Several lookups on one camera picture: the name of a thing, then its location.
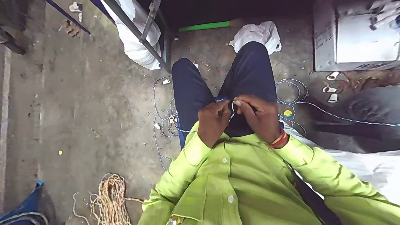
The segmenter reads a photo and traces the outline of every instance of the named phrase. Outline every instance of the white cloth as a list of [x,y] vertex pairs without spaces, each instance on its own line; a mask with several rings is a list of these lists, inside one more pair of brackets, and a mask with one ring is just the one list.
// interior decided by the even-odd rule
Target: white cloth
[[263,44],[267,48],[268,54],[271,55],[273,52],[279,52],[282,48],[279,40],[278,30],[274,22],[267,21],[260,25],[244,25],[239,32],[236,33],[235,38],[229,42],[229,45],[233,46],[235,52],[238,53],[245,44],[251,41],[257,41]]
[[[129,30],[129,28],[118,18],[118,16],[111,10],[111,8],[103,1],[104,7],[110,14],[111,18],[115,21],[118,33],[122,43],[124,43],[125,54],[139,65],[149,70],[159,70],[160,63],[150,53],[146,47],[139,42],[139,39]],[[140,6],[136,0],[116,0],[125,14],[133,21],[135,26],[140,32],[143,32],[148,14]],[[160,46],[158,39],[160,38],[161,31],[158,25],[153,22],[150,27],[146,40],[156,49],[160,55]]]
[[[284,122],[284,130],[301,143],[310,147],[319,147],[303,137],[294,128]],[[324,149],[341,165],[351,170],[360,180],[372,184],[381,194],[397,205],[400,205],[400,150],[384,153],[351,153],[340,150]]]

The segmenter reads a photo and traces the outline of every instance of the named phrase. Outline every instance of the lime green shirt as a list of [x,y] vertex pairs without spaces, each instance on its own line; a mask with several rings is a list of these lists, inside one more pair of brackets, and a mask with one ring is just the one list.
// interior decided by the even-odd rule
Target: lime green shirt
[[[198,122],[193,126],[196,131]],[[288,162],[325,197],[344,225],[400,224],[400,207],[320,148],[290,137],[271,149],[257,135],[221,135],[208,148],[196,133],[145,200],[140,225],[321,224],[294,188]]]

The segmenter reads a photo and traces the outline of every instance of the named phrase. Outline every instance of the dark blue pants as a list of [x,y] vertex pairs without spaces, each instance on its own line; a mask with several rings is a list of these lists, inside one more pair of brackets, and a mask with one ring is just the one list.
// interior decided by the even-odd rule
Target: dark blue pants
[[[198,121],[198,112],[214,102],[206,82],[193,63],[182,58],[172,67],[175,105],[182,130],[189,131]],[[254,94],[276,102],[276,89],[268,51],[258,42],[245,44],[236,55],[218,96],[231,101],[241,94]],[[225,133],[230,137],[253,134],[244,115],[235,115]]]

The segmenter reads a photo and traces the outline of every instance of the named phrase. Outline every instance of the hand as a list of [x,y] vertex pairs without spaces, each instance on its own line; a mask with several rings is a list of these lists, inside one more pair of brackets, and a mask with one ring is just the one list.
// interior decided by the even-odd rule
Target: hand
[[198,135],[209,148],[214,146],[228,126],[232,114],[228,108],[228,103],[229,100],[213,102],[199,111]]
[[239,107],[237,113],[244,114],[250,128],[268,144],[280,135],[278,123],[278,105],[270,103],[254,95],[242,94],[236,97],[235,105]]

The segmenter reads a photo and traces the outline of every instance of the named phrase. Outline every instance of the blue and white twisted wire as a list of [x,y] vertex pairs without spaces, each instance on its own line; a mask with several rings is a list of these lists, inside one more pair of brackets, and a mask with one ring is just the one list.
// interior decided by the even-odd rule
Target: blue and white twisted wire
[[[235,109],[233,108],[233,105],[235,104],[235,101],[232,101],[231,103],[232,103],[232,112],[233,113],[232,113],[232,116],[230,116],[228,122],[230,122],[232,120],[233,116],[236,115]],[[185,132],[185,133],[195,133],[195,131],[184,131],[184,130],[181,130],[179,127],[178,127],[178,131]]]
[[[161,124],[163,124],[164,121],[167,120],[167,119],[169,118],[170,115],[173,115],[175,118],[178,117],[178,114],[177,114],[177,113],[173,113],[173,110],[175,109],[175,106],[172,107],[172,102],[173,102],[174,99],[172,99],[171,102],[170,102],[169,111],[166,110],[166,109],[163,109],[163,110],[158,110],[158,109],[157,109],[157,105],[156,105],[156,95],[155,95],[155,87],[156,87],[156,85],[161,84],[161,83],[158,83],[158,81],[160,81],[160,80],[162,80],[162,79],[164,79],[164,78],[167,78],[167,77],[171,77],[171,78],[172,78],[172,76],[164,76],[164,77],[162,77],[162,78],[156,80],[155,83],[154,83],[154,87],[153,87],[153,97],[154,97],[154,107],[155,107],[155,109],[156,109],[156,116],[155,116],[155,118],[154,118],[154,123],[156,122],[157,117],[158,117],[159,119],[162,120],[162,123],[161,123]],[[284,118],[284,117],[282,117],[281,115],[279,115],[279,118],[280,118],[280,119],[287,120],[287,121],[290,121],[290,122],[292,123],[292,126],[293,126],[293,124],[296,124],[296,125],[300,126],[300,127],[303,129],[304,134],[306,133],[305,128],[304,128],[302,125],[300,125],[299,123],[297,123],[297,122],[294,121],[294,116],[295,116],[294,105],[296,105],[296,104],[298,104],[298,103],[312,105],[312,106],[316,107],[317,109],[321,110],[322,112],[324,112],[324,113],[326,113],[326,114],[328,114],[328,115],[330,115],[330,116],[333,116],[333,117],[338,118],[338,119],[350,121],[350,122],[363,123],[363,124],[370,124],[370,125],[385,125],[385,126],[392,126],[392,127],[400,127],[400,124],[371,123],[371,122],[367,122],[367,121],[352,120],[352,119],[348,119],[348,118],[344,118],[344,117],[340,117],[340,116],[334,115],[334,114],[332,114],[332,113],[330,113],[330,112],[327,112],[327,111],[323,110],[322,108],[316,106],[315,104],[312,104],[312,103],[310,103],[310,102],[303,102],[303,100],[308,96],[308,88],[307,88],[307,86],[306,86],[305,84],[303,84],[301,81],[296,80],[296,79],[292,79],[292,78],[287,78],[287,79],[283,79],[283,80],[280,80],[280,81],[276,82],[275,85],[277,86],[278,84],[282,84],[282,83],[287,83],[287,84],[292,84],[292,85],[294,85],[294,86],[297,88],[297,90],[298,90],[298,96],[296,97],[296,99],[295,99],[294,101],[288,101],[288,102],[282,101],[282,100],[280,100],[280,99],[277,97],[277,103],[278,103],[278,104],[286,104],[286,105],[289,105],[289,106],[292,108],[292,111],[293,111],[293,116],[292,116],[291,119]],[[305,92],[305,95],[304,95],[303,98],[301,98],[301,99],[300,99],[300,96],[301,96],[301,88],[300,88],[300,86],[299,86],[298,84],[296,84],[296,83],[300,84],[300,86],[303,88],[303,90],[304,90],[304,92]],[[233,108],[233,107],[234,107],[233,104],[234,104],[234,101],[232,102],[232,112],[233,112],[233,114],[232,114],[232,116],[229,118],[229,122],[232,120],[233,116],[236,114],[236,112],[235,112],[235,110],[234,110],[234,108]],[[160,114],[159,114],[160,112],[166,112],[167,115],[163,118],[162,116],[160,116]],[[167,130],[167,131],[169,131],[172,135],[167,136],[167,135],[164,134],[165,137],[178,137],[178,134],[174,133],[174,132],[176,132],[176,131],[181,131],[181,132],[185,132],[185,133],[195,133],[195,131],[184,131],[184,130],[180,129],[179,127],[177,127],[177,130],[174,130],[174,129],[171,127],[171,124],[169,124],[168,126],[169,126],[169,127],[168,127],[168,130]],[[164,166],[164,164],[162,163],[161,158],[165,158],[165,159],[169,160],[170,162],[171,162],[172,160],[171,160],[170,158],[166,157],[166,156],[161,155],[161,153],[160,153],[160,149],[161,149],[161,148],[158,147],[158,144],[157,144],[156,131],[155,131],[155,129],[154,129],[154,138],[155,138],[155,144],[156,144],[156,148],[157,148],[158,156],[159,156],[159,158],[160,158],[161,165],[162,165],[163,169],[166,170],[167,168],[166,168],[166,167]]]
[[[304,95],[304,97],[303,97],[301,100],[299,100],[300,94],[301,94],[300,87],[299,87],[296,83],[294,83],[293,81],[300,83],[300,84],[302,85],[304,91],[306,92],[306,94]],[[283,117],[281,117],[281,118],[282,118],[282,119],[286,119],[286,120],[288,120],[288,121],[291,121],[291,122],[293,122],[293,123],[299,125],[300,127],[302,127],[300,124],[298,124],[298,123],[296,123],[296,122],[293,121],[293,120],[294,120],[294,107],[293,107],[293,106],[294,106],[295,104],[298,104],[298,103],[310,104],[310,105],[316,107],[317,109],[321,110],[322,112],[324,112],[324,113],[326,113],[326,114],[328,114],[328,115],[330,115],[330,116],[336,117],[336,118],[338,118],[338,119],[350,121],[350,122],[364,123],[364,124],[370,124],[370,125],[385,125],[385,126],[392,126],[392,127],[400,127],[400,124],[391,124],[391,123],[371,123],[371,122],[367,122],[367,121],[352,120],[352,119],[348,119],[348,118],[344,118],[344,117],[340,117],[340,116],[334,115],[334,114],[332,114],[332,113],[330,113],[330,112],[327,112],[327,111],[323,110],[322,108],[316,106],[315,104],[312,104],[312,103],[310,103],[310,102],[302,102],[302,101],[308,96],[308,88],[307,88],[307,86],[306,86],[305,84],[303,84],[301,81],[296,80],[296,79],[287,78],[287,79],[283,79],[283,80],[280,80],[280,81],[276,82],[275,85],[278,85],[278,84],[281,84],[281,83],[289,83],[289,84],[292,84],[292,85],[294,85],[294,86],[297,88],[297,90],[298,90],[298,92],[299,92],[297,98],[296,98],[294,101],[292,101],[292,102],[285,102],[285,101],[282,101],[282,100],[280,100],[279,98],[277,98],[277,103],[279,103],[279,104],[290,105],[290,106],[292,107],[292,109],[293,109],[293,117],[292,117],[292,120],[288,120],[288,119],[283,118]]]

